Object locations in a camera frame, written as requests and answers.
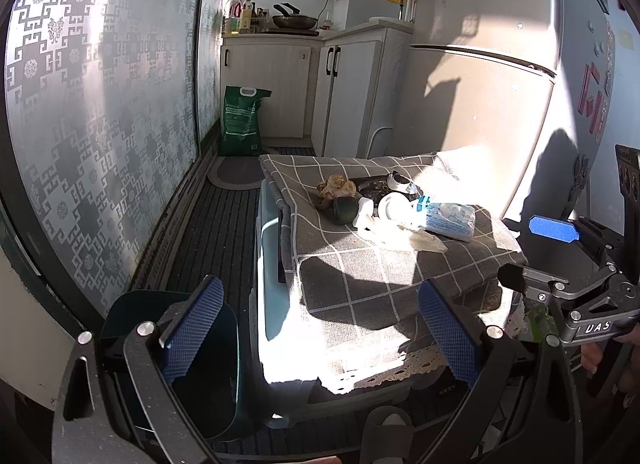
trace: green bag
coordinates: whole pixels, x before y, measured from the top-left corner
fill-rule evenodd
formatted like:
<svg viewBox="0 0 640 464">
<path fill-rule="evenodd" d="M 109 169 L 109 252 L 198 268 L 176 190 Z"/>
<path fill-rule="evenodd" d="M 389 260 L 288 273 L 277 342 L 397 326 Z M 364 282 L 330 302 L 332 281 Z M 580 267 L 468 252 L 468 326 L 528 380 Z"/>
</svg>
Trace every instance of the green bag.
<svg viewBox="0 0 640 464">
<path fill-rule="evenodd" d="M 225 109 L 222 113 L 224 131 L 220 141 L 220 155 L 248 157 L 262 154 L 258 108 L 263 97 L 270 97 L 270 90 L 258 90 L 246 86 L 228 86 L 225 89 Z"/>
</svg>

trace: countertop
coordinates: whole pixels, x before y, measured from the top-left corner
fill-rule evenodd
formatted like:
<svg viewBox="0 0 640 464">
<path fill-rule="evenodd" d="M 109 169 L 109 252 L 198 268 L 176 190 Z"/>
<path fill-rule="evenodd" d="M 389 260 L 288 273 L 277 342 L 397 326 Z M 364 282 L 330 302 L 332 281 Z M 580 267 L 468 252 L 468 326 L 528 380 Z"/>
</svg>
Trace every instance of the countertop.
<svg viewBox="0 0 640 464">
<path fill-rule="evenodd" d="M 392 28 L 406 33 L 413 33 L 414 24 L 409 23 L 407 21 L 400 21 L 399 19 L 394 18 L 383 18 L 383 17 L 373 17 L 370 18 L 366 23 L 362 23 L 360 25 L 356 25 L 355 27 L 351 27 L 345 30 L 340 30 L 337 32 L 334 31 L 326 31 L 320 36 L 297 36 L 295 34 L 232 34 L 232 35 L 223 35 L 224 39 L 233 39 L 233 40 L 242 40 L 244 38 L 260 38 L 264 40 L 269 39 L 295 39 L 295 40 L 310 40 L 310 41 L 330 41 L 332 39 L 340 38 L 342 36 L 348 36 L 349 34 L 355 34 L 358 32 L 365 32 L 377 28 Z"/>
</svg>

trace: plastic bag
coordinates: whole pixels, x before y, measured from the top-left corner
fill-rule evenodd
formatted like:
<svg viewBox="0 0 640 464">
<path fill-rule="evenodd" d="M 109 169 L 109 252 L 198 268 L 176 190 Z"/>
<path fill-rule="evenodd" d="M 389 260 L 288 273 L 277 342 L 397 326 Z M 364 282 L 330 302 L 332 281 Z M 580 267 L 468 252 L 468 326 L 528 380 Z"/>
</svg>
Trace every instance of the plastic bag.
<svg viewBox="0 0 640 464">
<path fill-rule="evenodd" d="M 260 108 L 260 100 L 270 96 L 270 90 L 245 86 L 226 87 L 225 107 L 222 113 L 224 131 L 219 151 L 221 156 L 248 157 L 262 153 L 258 108 Z"/>
<path fill-rule="evenodd" d="M 432 203 L 429 197 L 412 202 L 413 225 L 455 240 L 471 241 L 476 228 L 476 210 L 471 206 Z"/>
<path fill-rule="evenodd" d="M 426 231 L 407 228 L 395 220 L 382 220 L 379 217 L 370 219 L 366 227 L 358 229 L 358 235 L 390 251 L 428 251 L 430 253 L 446 253 L 447 246 L 440 238 Z"/>
</svg>

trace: kitchen cabinet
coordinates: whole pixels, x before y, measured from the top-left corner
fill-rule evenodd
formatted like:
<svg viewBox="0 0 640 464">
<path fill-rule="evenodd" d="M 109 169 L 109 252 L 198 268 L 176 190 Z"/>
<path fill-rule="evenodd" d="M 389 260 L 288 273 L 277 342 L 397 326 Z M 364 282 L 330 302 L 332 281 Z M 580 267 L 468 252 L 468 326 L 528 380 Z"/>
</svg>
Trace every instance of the kitchen cabinet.
<svg viewBox="0 0 640 464">
<path fill-rule="evenodd" d="M 384 155 L 411 30 L 372 22 L 327 41 L 320 51 L 311 129 L 316 155 Z"/>
<path fill-rule="evenodd" d="M 379 41 L 335 47 L 329 120 L 324 141 L 325 157 L 359 157 L 367 137 L 363 126 L 370 113 L 378 80 Z"/>
<path fill-rule="evenodd" d="M 283 44 L 223 45 L 221 100 L 229 86 L 271 90 L 258 112 L 263 137 L 304 135 L 311 47 Z"/>
<path fill-rule="evenodd" d="M 329 117 L 329 105 L 331 103 L 331 89 L 334 85 L 332 68 L 334 67 L 335 47 L 324 47 L 320 50 L 320 63 L 318 66 L 318 84 L 316 84 L 316 105 L 314 107 L 314 120 L 311 127 L 311 143 L 316 155 L 322 157 L 324 152 L 324 137 Z"/>
</svg>

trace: cabinet door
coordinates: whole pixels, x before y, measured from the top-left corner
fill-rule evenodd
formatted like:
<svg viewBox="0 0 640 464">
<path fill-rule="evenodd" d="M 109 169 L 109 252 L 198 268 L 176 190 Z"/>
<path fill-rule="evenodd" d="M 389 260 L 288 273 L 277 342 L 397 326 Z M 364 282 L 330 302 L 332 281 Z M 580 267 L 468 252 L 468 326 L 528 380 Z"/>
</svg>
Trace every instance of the cabinet door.
<svg viewBox="0 0 640 464">
<path fill-rule="evenodd" d="M 324 155 L 324 137 L 326 136 L 327 118 L 329 117 L 329 101 L 331 100 L 331 89 L 334 84 L 334 76 L 332 76 L 334 51 L 335 47 L 324 47 L 320 50 L 314 121 L 311 126 L 311 142 L 318 157 Z"/>
<path fill-rule="evenodd" d="M 335 76 L 324 155 L 364 155 L 380 63 L 380 41 L 341 45 L 335 50 Z"/>
<path fill-rule="evenodd" d="M 231 45 L 222 47 L 222 96 L 227 85 L 271 90 L 258 111 L 263 137 L 302 137 L 311 47 Z"/>
</svg>

